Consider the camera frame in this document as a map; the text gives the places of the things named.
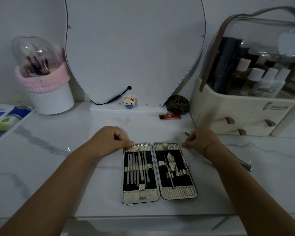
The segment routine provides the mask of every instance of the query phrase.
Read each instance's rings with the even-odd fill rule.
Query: marble tabletop
[[[105,125],[119,126],[129,139],[173,141],[194,129],[190,115],[181,120],[158,116],[92,114],[76,103],[62,114],[34,113],[0,142],[0,218],[9,218],[51,176],[65,157]],[[295,213],[295,139],[220,135],[238,157],[251,162],[251,175],[289,213]],[[235,214],[216,170],[183,149],[197,187],[194,199],[123,205],[120,200],[122,150],[92,167],[77,204],[76,217]]]

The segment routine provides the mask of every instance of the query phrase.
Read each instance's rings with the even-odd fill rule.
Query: open manicure case
[[[197,197],[188,162],[176,142],[137,143],[123,154],[121,201],[126,205]]]

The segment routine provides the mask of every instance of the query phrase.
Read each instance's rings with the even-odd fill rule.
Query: black cable
[[[110,99],[110,100],[109,100],[108,102],[106,102],[106,103],[100,103],[100,104],[98,104],[98,103],[95,103],[93,100],[91,100],[90,102],[91,102],[91,103],[94,103],[94,104],[96,104],[96,105],[109,104],[109,103],[112,103],[112,102],[116,101],[117,99],[119,99],[119,98],[120,98],[120,97],[121,97],[126,91],[131,90],[131,89],[132,89],[132,87],[131,87],[131,86],[128,86],[127,89],[126,89],[125,91],[123,91],[123,93],[121,93],[121,94],[119,94],[118,96],[116,96],[116,97]]]

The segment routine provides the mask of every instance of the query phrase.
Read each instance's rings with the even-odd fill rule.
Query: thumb
[[[131,146],[134,143],[133,141],[129,141],[128,139],[116,140],[116,141],[117,141],[118,148],[129,147],[129,146]]]
[[[193,148],[193,142],[184,142],[181,146],[184,148]]]

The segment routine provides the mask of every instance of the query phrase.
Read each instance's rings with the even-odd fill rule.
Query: brown glass ashtray
[[[166,101],[166,108],[172,114],[185,115],[189,112],[190,102],[184,96],[174,95]]]

